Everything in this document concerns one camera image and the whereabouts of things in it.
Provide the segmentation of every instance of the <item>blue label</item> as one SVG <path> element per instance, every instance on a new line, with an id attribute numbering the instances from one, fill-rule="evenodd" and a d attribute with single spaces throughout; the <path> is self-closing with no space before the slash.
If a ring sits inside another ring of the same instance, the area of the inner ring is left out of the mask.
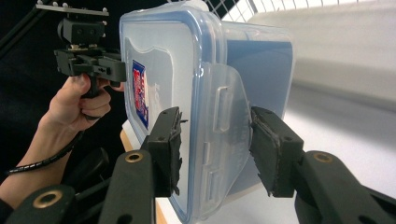
<path id="1" fill-rule="evenodd" d="M 136 114 L 148 129 L 149 126 L 149 102 L 146 95 L 146 68 L 143 64 L 133 60 L 132 71 L 134 73 L 133 91 L 134 107 Z"/>

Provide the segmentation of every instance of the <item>forearm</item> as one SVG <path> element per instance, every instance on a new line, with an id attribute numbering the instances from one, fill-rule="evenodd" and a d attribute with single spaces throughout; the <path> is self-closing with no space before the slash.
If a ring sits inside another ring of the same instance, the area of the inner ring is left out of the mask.
<path id="1" fill-rule="evenodd" d="M 77 132 L 62 124 L 50 122 L 48 116 L 45 115 L 40 120 L 32 143 L 18 166 L 43 161 L 55 155 L 72 141 Z M 59 184 L 69 154 L 48 166 L 9 176 L 0 187 L 0 198 L 16 208 L 34 191 Z"/>

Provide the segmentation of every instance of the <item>human hand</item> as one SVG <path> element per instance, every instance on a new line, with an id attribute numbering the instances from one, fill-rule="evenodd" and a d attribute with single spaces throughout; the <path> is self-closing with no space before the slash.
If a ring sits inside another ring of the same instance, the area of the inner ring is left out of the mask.
<path id="1" fill-rule="evenodd" d="M 48 113 L 40 122 L 50 126 L 61 126 L 72 132 L 90 128 L 98 119 L 110 111 L 110 95 L 104 90 L 107 80 L 99 79 L 99 94 L 94 98 L 81 98 L 90 89 L 91 82 L 86 74 L 69 77 L 52 98 Z"/>

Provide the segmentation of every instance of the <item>transparent plastic container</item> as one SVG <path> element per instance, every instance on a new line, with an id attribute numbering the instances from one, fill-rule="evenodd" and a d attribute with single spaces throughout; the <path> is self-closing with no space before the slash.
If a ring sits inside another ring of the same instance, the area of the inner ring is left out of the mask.
<path id="1" fill-rule="evenodd" d="M 123 15 L 120 44 L 127 115 L 138 141 L 169 107 L 179 106 L 188 120 L 181 126 L 180 194 L 170 202 L 181 222 L 204 220 L 248 161 L 250 107 L 283 116 L 290 38 L 274 27 L 220 21 L 204 2 L 188 1 Z"/>

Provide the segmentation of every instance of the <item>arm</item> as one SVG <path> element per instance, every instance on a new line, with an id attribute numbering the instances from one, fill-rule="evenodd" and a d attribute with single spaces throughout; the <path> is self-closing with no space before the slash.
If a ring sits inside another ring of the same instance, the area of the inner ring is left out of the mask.
<path id="1" fill-rule="evenodd" d="M 29 149 L 18 166 L 43 161 L 65 147 L 79 131 L 90 128 L 96 121 L 86 119 L 102 117 L 110 110 L 110 96 L 103 89 L 106 81 L 100 80 L 97 97 L 81 99 L 90 88 L 87 75 L 70 77 L 52 98 L 49 111 L 40 120 Z M 0 199 L 14 209 L 31 193 L 49 185 L 59 184 L 69 154 L 46 167 L 10 175 L 0 186 Z"/>

